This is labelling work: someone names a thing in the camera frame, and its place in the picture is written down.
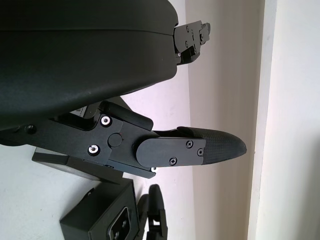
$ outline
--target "screw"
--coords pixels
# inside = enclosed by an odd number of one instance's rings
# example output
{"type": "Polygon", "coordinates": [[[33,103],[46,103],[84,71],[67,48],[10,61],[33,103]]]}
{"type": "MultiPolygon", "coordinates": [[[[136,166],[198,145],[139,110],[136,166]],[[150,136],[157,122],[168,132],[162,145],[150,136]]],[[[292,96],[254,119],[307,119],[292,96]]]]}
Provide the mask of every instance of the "screw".
{"type": "Polygon", "coordinates": [[[204,150],[202,148],[200,148],[197,152],[199,157],[202,157],[204,155],[204,150]]]}
{"type": "Polygon", "coordinates": [[[110,117],[104,116],[104,117],[101,118],[101,124],[102,124],[103,126],[106,127],[106,126],[110,125],[110,123],[111,123],[110,117]]]}
{"type": "Polygon", "coordinates": [[[117,231],[114,235],[114,240],[117,240],[119,238],[119,232],[117,231]]]}
{"type": "Polygon", "coordinates": [[[176,165],[177,164],[177,159],[175,158],[175,157],[173,157],[173,158],[170,158],[170,160],[169,160],[169,164],[171,165],[171,166],[174,166],[174,165],[176,165]]]}
{"type": "Polygon", "coordinates": [[[89,155],[91,156],[97,156],[100,152],[100,149],[97,145],[91,145],[89,148],[88,148],[88,153],[89,155]]]}
{"type": "Polygon", "coordinates": [[[186,148],[187,148],[187,149],[190,149],[190,148],[192,148],[192,146],[194,145],[194,142],[191,141],[191,140],[189,140],[189,141],[186,142],[185,145],[186,145],[186,148]]]}
{"type": "Polygon", "coordinates": [[[126,225],[127,225],[127,220],[124,220],[122,223],[122,228],[124,229],[126,225]]]}

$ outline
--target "white wall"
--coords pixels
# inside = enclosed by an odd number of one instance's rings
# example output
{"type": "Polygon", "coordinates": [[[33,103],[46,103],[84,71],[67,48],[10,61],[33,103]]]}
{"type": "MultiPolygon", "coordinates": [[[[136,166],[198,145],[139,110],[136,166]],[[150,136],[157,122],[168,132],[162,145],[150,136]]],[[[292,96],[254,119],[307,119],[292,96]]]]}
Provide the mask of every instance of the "white wall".
{"type": "Polygon", "coordinates": [[[278,0],[257,240],[320,239],[320,2],[278,0]]]}
{"type": "Polygon", "coordinates": [[[197,240],[241,240],[248,229],[257,106],[259,0],[187,0],[187,22],[211,23],[210,41],[189,67],[193,127],[230,132],[240,158],[193,168],[197,240]]]}

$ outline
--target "black box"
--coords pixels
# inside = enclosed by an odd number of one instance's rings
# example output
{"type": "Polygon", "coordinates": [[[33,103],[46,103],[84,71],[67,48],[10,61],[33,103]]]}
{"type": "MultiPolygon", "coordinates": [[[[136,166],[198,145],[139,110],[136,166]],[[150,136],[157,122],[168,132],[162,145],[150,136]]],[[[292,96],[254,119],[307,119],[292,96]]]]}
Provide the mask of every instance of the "black box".
{"type": "Polygon", "coordinates": [[[32,161],[93,181],[119,183],[123,177],[122,171],[111,167],[97,165],[40,147],[35,149],[32,161]]]}
{"type": "Polygon", "coordinates": [[[101,183],[60,220],[65,240],[133,240],[139,232],[134,184],[101,183]]]}

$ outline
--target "black metal bracket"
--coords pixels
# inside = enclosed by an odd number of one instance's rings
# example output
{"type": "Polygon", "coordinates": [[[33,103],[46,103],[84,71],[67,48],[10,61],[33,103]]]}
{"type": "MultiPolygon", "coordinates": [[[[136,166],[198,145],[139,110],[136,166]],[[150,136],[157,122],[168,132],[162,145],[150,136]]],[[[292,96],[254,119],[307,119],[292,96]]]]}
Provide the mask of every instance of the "black metal bracket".
{"type": "Polygon", "coordinates": [[[138,147],[136,159],[146,168],[202,165],[205,146],[202,138],[149,138],[138,147]]]}
{"type": "Polygon", "coordinates": [[[201,45],[209,41],[211,26],[196,21],[174,29],[174,46],[177,65],[189,64],[200,56],[201,45]]]}
{"type": "Polygon", "coordinates": [[[177,131],[151,131],[151,119],[109,101],[102,101],[89,113],[84,117],[67,113],[0,131],[0,140],[144,178],[154,177],[157,167],[203,164],[198,151],[204,150],[205,139],[176,136],[177,131]]]}

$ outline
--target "hex bolt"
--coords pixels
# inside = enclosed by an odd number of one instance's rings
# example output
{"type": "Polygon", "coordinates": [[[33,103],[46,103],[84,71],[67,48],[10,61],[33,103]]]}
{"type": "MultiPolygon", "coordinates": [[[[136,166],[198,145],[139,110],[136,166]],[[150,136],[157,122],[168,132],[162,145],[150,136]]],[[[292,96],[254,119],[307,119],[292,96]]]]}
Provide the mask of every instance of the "hex bolt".
{"type": "Polygon", "coordinates": [[[194,142],[191,141],[191,140],[189,140],[189,141],[186,142],[185,145],[186,145],[186,148],[187,148],[187,149],[190,149],[190,148],[192,148],[192,146],[194,145],[194,142]]]}
{"type": "Polygon", "coordinates": [[[203,148],[200,148],[200,149],[198,150],[197,154],[198,154],[199,157],[202,157],[202,156],[204,155],[204,150],[203,150],[203,148]]]}
{"type": "Polygon", "coordinates": [[[103,116],[103,117],[101,118],[101,124],[102,124],[102,126],[107,127],[107,126],[110,125],[110,123],[111,123],[111,118],[110,118],[110,117],[108,117],[108,116],[103,116]]]}
{"type": "Polygon", "coordinates": [[[169,160],[169,164],[171,165],[171,166],[174,166],[174,165],[176,165],[177,164],[177,159],[175,158],[175,157],[172,157],[172,158],[170,158],[170,160],[169,160]]]}
{"type": "Polygon", "coordinates": [[[88,148],[88,153],[90,156],[93,156],[93,157],[97,156],[99,154],[99,152],[100,152],[100,148],[98,145],[91,145],[88,148]]]}

